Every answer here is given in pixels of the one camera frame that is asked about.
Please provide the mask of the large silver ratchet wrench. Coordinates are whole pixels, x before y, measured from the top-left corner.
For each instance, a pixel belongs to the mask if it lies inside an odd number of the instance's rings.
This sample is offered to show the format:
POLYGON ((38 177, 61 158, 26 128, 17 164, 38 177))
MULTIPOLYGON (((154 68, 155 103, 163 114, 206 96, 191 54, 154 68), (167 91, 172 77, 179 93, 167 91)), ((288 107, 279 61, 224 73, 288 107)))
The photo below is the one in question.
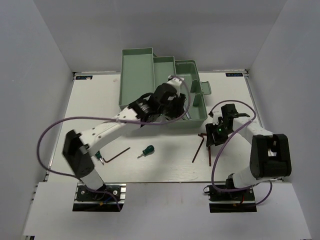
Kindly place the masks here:
POLYGON ((183 104, 183 112, 185 113, 184 116, 182 117, 183 120, 192 119, 189 109, 190 109, 190 105, 185 101, 183 104))

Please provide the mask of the green stubby screwdriver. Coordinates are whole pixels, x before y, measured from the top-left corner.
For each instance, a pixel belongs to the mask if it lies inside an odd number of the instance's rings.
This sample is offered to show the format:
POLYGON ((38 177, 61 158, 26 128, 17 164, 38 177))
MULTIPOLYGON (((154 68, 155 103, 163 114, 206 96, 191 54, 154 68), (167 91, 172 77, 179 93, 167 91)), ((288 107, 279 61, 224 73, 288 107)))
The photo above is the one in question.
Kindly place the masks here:
POLYGON ((102 157, 100 151, 98 151, 96 154, 95 154, 95 157, 104 165, 105 162, 104 162, 104 158, 102 157))
POLYGON ((155 147, 153 145, 149 145, 142 151, 142 153, 137 158, 139 159, 142 157, 146 157, 152 154, 154 151, 155 151, 155 147))

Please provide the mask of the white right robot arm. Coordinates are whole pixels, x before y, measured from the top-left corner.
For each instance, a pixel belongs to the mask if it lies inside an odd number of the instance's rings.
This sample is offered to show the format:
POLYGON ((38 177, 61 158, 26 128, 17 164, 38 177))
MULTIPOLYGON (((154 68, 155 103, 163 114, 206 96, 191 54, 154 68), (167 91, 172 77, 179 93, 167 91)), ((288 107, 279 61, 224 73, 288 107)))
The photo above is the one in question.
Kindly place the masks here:
POLYGON ((225 187, 212 187, 217 192, 236 200, 244 191, 261 182, 288 177, 292 173, 289 140, 285 134, 273 133, 261 127, 256 121, 257 114, 249 115, 236 109, 235 101, 219 102, 220 111, 211 109, 208 115, 212 122, 206 124, 206 146, 219 146, 213 162, 211 180, 214 181, 218 161, 233 137, 240 135, 251 146, 248 165, 229 175, 225 187))

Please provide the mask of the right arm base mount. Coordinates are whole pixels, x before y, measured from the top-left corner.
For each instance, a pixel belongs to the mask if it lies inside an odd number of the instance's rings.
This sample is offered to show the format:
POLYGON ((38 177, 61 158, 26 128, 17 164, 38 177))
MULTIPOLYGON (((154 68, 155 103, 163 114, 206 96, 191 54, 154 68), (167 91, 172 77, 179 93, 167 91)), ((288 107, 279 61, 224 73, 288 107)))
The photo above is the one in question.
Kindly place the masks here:
POLYGON ((253 213, 257 212, 256 199, 252 188, 223 192, 216 190, 213 185, 203 188, 208 195, 210 213, 253 213))

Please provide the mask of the long brown hex key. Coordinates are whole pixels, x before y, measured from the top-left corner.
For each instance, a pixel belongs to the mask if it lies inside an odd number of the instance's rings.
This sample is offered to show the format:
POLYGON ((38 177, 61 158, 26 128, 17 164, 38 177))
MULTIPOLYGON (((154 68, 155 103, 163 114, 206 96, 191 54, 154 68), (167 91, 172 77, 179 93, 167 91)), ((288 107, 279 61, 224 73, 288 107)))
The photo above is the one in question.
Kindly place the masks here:
POLYGON ((207 153, 208 153, 208 164, 211 167, 212 166, 211 147, 207 146, 206 150, 207 150, 207 153))

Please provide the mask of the short brown hex key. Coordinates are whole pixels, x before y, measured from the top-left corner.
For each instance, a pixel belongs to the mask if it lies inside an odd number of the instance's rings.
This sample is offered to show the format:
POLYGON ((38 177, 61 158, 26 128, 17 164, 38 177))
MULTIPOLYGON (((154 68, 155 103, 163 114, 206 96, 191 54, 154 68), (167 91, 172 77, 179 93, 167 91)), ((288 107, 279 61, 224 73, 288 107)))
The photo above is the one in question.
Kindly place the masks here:
POLYGON ((200 144, 199 144, 199 146, 198 146, 198 148, 197 148, 197 150, 196 150, 196 152, 194 154, 194 157, 192 159, 192 163, 195 162, 195 160, 196 160, 196 158, 197 158, 197 156, 199 154, 199 151, 200 151, 200 149, 201 149, 201 147, 202 147, 202 145, 203 145, 203 143, 205 141, 205 137, 207 136, 207 134, 206 133, 199 133, 198 136, 201 137, 201 142, 200 142, 200 144))

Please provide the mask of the green cantilever toolbox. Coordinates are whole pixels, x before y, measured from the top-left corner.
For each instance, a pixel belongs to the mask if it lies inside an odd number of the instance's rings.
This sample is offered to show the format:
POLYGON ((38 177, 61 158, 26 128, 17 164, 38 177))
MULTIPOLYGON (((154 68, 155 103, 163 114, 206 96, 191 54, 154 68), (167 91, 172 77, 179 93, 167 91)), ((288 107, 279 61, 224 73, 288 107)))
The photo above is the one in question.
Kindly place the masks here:
POLYGON ((200 80, 194 60, 156 56, 151 47, 122 50, 119 108, 123 110, 141 95, 153 93, 159 85, 168 81, 170 75, 185 80, 191 103, 186 116, 168 126, 172 129, 201 127, 208 118, 205 95, 212 93, 210 83, 200 80))

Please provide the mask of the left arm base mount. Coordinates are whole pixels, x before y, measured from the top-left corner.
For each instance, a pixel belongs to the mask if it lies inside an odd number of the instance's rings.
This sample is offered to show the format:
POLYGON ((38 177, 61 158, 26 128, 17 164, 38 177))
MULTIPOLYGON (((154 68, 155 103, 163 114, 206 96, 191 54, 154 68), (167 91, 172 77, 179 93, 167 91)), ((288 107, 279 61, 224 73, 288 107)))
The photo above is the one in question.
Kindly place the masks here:
POLYGON ((89 191, 84 185, 78 184, 75 191, 73 212, 96 212, 96 213, 111 213, 120 212, 123 208, 126 198, 125 183, 110 183, 106 185, 106 191, 111 193, 118 201, 106 193, 95 193, 89 191))

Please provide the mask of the dark brown hex key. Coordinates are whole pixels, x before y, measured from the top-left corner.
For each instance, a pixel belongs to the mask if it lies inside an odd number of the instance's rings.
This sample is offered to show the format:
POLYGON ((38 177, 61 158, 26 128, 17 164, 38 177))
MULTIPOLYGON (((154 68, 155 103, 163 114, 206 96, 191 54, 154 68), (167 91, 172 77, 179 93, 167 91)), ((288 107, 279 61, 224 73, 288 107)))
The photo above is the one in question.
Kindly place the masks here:
POLYGON ((120 153, 118 153, 117 155, 113 156, 113 157, 110 158, 109 160, 103 159, 103 162, 107 164, 107 163, 113 161, 114 159, 118 158, 119 156, 121 156, 122 154, 124 154, 125 152, 127 152, 127 151, 130 150, 130 149, 131 149, 131 147, 127 147, 125 150, 121 151, 120 153))

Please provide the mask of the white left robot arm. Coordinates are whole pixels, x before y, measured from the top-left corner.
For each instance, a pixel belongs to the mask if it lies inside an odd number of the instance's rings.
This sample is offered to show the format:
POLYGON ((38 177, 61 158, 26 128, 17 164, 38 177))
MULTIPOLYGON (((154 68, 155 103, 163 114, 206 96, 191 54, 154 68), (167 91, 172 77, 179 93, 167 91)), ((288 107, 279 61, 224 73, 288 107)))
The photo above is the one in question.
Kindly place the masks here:
POLYGON ((88 193, 99 200, 105 196, 105 184, 95 169, 92 157, 107 144, 150 123, 159 124, 159 117, 180 119, 186 96, 181 92, 179 78, 159 85, 155 92, 146 93, 130 103, 120 113, 103 123, 77 133, 65 135, 62 155, 75 177, 87 187, 88 193))

